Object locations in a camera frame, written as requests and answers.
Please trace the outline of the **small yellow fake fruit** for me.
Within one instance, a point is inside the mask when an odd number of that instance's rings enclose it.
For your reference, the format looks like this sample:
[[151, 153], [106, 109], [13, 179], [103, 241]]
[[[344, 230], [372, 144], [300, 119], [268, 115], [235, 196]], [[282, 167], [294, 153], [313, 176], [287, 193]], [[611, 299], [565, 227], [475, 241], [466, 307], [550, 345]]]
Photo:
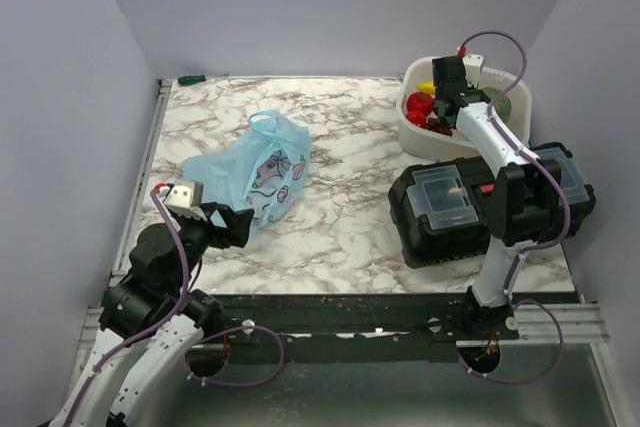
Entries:
[[426, 82], [417, 84], [416, 89], [421, 93], [425, 93], [431, 96], [434, 96], [436, 93], [436, 88], [432, 81], [426, 81]]

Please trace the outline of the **red fake tomato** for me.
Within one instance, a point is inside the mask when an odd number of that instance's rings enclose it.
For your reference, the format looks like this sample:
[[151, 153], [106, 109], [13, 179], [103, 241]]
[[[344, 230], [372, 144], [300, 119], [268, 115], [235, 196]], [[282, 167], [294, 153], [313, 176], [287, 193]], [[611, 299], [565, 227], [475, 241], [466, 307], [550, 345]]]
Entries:
[[414, 92], [406, 100], [406, 109], [408, 112], [420, 112], [429, 116], [433, 111], [433, 103], [434, 99], [430, 94]]

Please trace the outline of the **dark red fake fruit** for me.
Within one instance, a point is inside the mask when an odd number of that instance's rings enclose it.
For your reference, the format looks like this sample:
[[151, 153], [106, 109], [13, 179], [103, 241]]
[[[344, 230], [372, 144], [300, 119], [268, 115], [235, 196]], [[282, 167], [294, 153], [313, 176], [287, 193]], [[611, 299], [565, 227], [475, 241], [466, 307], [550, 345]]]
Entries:
[[439, 118], [436, 117], [429, 117], [427, 119], [426, 129], [440, 135], [445, 135], [448, 137], [453, 136], [452, 129], [446, 123], [443, 123]]

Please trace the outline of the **orange red fake pepper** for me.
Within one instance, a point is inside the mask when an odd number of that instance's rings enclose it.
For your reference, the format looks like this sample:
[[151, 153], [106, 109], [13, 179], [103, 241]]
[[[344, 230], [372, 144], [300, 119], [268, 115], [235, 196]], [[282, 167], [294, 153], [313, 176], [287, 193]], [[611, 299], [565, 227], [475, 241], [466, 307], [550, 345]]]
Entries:
[[425, 129], [428, 124], [427, 116], [420, 111], [409, 111], [406, 114], [406, 119], [412, 125], [419, 127], [421, 129]]

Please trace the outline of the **green fake melon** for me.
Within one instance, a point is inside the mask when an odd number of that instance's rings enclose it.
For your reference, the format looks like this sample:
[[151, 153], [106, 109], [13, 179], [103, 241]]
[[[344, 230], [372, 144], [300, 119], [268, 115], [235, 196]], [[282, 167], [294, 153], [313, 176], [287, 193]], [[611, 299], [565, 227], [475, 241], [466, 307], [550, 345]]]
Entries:
[[[496, 98], [500, 93], [501, 90], [494, 88], [494, 87], [484, 87], [483, 91], [485, 92], [485, 94], [487, 95], [487, 97], [490, 100], [493, 100], [494, 98]], [[498, 114], [498, 116], [500, 117], [500, 119], [504, 122], [507, 123], [511, 117], [511, 113], [512, 113], [512, 103], [510, 98], [505, 95], [503, 97], [501, 97], [494, 105], [495, 111]]]

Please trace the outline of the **blue plastic bag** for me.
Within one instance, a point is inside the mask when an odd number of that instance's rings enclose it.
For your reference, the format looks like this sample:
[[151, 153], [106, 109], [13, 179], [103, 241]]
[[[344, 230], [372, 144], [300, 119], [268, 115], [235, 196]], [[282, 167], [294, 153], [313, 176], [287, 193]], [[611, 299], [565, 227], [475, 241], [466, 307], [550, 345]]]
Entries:
[[248, 118], [249, 131], [225, 150], [190, 157], [183, 177], [203, 184], [202, 201], [234, 211], [251, 209], [250, 234], [283, 217], [295, 204], [311, 164], [311, 137], [275, 110]]

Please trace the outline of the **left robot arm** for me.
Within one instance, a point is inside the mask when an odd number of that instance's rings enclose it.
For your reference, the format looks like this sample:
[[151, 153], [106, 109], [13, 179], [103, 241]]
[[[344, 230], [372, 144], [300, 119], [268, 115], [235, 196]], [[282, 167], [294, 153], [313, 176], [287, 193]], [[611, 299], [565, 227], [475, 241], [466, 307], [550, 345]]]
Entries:
[[88, 361], [53, 426], [132, 426], [156, 384], [198, 341], [224, 328], [213, 296], [190, 290], [208, 248], [246, 245], [253, 212], [208, 203], [193, 217], [162, 208], [129, 254], [127, 274], [102, 299]]

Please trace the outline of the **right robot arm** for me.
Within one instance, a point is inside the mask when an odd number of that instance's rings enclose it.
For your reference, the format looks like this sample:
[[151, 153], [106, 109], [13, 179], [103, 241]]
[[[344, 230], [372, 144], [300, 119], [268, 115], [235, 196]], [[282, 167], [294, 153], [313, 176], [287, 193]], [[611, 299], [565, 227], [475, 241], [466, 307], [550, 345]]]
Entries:
[[480, 154], [494, 177], [483, 198], [490, 242], [480, 274], [468, 289], [460, 326], [480, 339], [511, 315], [516, 274], [529, 252], [546, 249], [547, 234], [570, 225], [570, 208], [560, 186], [561, 168], [542, 162], [499, 117], [495, 102], [467, 79], [459, 55], [432, 61], [434, 112], [454, 126]]

